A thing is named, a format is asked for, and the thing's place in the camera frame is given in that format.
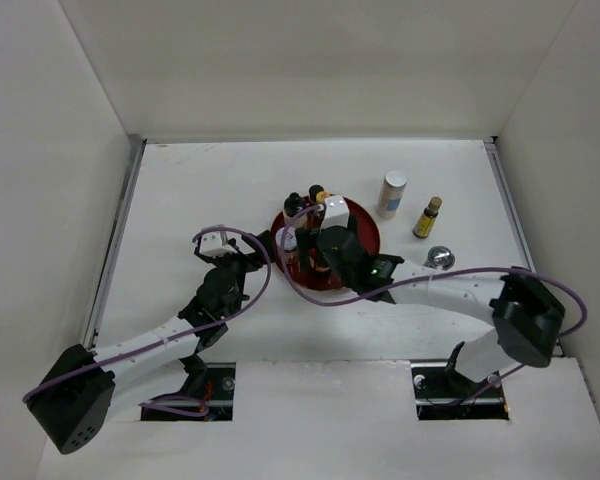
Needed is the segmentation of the yellow cap chili sauce bottle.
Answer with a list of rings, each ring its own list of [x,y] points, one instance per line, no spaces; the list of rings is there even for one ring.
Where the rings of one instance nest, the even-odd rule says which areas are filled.
[[[321,205],[325,203],[325,200],[329,198],[331,194],[327,191],[319,191],[311,196],[311,201],[314,205]]]

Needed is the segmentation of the red lid sauce jar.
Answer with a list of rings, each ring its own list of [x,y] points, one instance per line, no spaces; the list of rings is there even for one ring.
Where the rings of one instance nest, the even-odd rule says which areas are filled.
[[[331,267],[317,248],[310,250],[309,265],[311,282],[316,290],[333,290],[338,286]]]

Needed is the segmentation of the grey lid paste jar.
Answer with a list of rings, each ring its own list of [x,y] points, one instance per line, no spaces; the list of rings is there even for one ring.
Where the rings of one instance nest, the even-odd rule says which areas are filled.
[[[293,226],[282,227],[275,234],[277,263],[285,265],[290,273],[298,269],[299,250]]]

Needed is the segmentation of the black cap cumin spice bottle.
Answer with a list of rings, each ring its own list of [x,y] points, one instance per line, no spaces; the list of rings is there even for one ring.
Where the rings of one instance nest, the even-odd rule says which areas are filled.
[[[314,184],[309,188],[309,200],[311,204],[318,202],[317,196],[324,191],[324,187],[319,184]]]

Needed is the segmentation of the black cap white-powder bottle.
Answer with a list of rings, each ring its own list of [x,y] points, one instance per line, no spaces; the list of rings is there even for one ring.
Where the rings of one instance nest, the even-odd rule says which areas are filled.
[[[284,225],[292,226],[295,229],[305,228],[307,224],[307,216],[305,214],[296,220],[293,220],[293,217],[306,207],[307,201],[303,196],[297,192],[290,193],[283,203]]]

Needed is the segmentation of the white cylinder spice shaker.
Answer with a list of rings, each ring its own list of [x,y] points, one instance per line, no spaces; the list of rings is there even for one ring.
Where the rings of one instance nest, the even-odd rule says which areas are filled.
[[[388,171],[383,179],[376,206],[376,213],[384,219],[391,219],[396,215],[400,206],[407,176],[400,170]]]

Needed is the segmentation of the silver top salt shaker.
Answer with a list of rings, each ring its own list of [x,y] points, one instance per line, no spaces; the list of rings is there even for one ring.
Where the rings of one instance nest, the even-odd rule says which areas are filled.
[[[455,255],[448,247],[434,246],[428,251],[424,266],[447,271],[454,266],[455,260]]]

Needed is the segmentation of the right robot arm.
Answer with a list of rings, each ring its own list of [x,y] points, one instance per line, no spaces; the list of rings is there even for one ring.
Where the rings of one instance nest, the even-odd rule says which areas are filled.
[[[297,239],[305,254],[315,255],[359,299],[424,305],[488,325],[482,336],[456,346],[448,360],[443,380],[455,395],[469,394],[480,381],[515,363],[533,368],[551,363],[565,308],[528,270],[435,270],[400,256],[372,254],[342,225]]]

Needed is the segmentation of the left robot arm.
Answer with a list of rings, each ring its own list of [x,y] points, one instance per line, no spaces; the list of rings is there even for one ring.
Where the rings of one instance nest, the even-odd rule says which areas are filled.
[[[234,229],[207,228],[194,238],[195,255],[210,264],[193,298],[162,325],[103,348],[81,344],[64,350],[41,383],[23,402],[62,455],[92,441],[119,412],[140,406],[164,409],[164,400],[194,398],[204,387],[199,355],[228,331],[228,323],[254,306],[244,292],[248,274],[270,271],[275,245],[270,231],[242,232],[241,251]]]

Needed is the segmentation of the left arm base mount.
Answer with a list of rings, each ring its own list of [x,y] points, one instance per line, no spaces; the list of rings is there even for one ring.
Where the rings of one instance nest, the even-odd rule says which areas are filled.
[[[192,364],[183,386],[162,395],[156,408],[141,407],[143,422],[229,422],[233,419],[236,363]]]

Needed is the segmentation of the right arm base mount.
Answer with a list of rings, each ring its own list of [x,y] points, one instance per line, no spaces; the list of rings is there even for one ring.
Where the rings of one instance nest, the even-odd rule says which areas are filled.
[[[412,368],[416,415],[421,421],[508,420],[500,384],[475,383],[439,365]]]

